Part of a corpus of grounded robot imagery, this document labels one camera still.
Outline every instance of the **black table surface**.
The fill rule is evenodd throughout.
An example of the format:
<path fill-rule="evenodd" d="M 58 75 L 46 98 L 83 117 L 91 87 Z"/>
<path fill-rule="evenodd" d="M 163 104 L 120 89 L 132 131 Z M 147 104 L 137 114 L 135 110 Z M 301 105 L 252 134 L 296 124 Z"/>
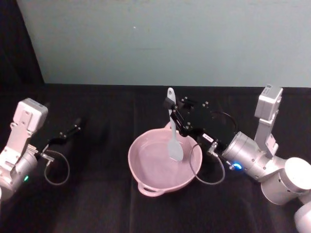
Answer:
<path fill-rule="evenodd" d="M 206 100 L 211 107 L 231 114 L 240 130 L 254 138 L 258 126 L 254 112 L 262 88 L 174 89 L 180 97 Z M 81 115 L 88 114 L 93 124 L 74 141 L 55 148 L 69 158 L 68 183 L 61 187 L 47 184 L 45 161 L 40 160 L 29 181 L 1 204 L 0 232 L 296 233 L 294 214 L 301 206 L 299 201 L 273 205 L 260 185 L 241 172 L 227 169 L 220 185 L 194 180 L 158 198 L 138 191 L 128 167 L 128 149 L 143 132 L 168 123 L 162 105 L 166 92 L 164 86 L 0 87 L 0 148 L 8 139 L 17 103 L 24 98 L 50 103 L 45 125 L 31 141 L 37 147 Z M 273 130 L 279 157 L 301 157 L 311 163 L 310 116 L 311 89 L 285 88 Z M 96 143 L 98 129 L 105 133 Z M 200 175 L 217 180 L 219 165 L 203 163 Z"/>

